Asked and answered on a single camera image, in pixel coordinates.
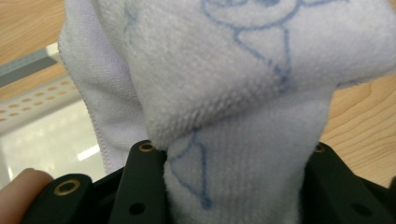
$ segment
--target wooden surface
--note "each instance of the wooden surface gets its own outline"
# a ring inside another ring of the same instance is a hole
[[[62,0],[0,0],[0,64],[55,42],[63,18]],[[321,141],[355,174],[387,187],[396,175],[396,75],[337,91]]]

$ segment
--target finger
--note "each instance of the finger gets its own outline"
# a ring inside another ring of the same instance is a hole
[[[29,205],[52,180],[42,171],[32,168],[22,171],[0,190],[0,223],[20,223]]]

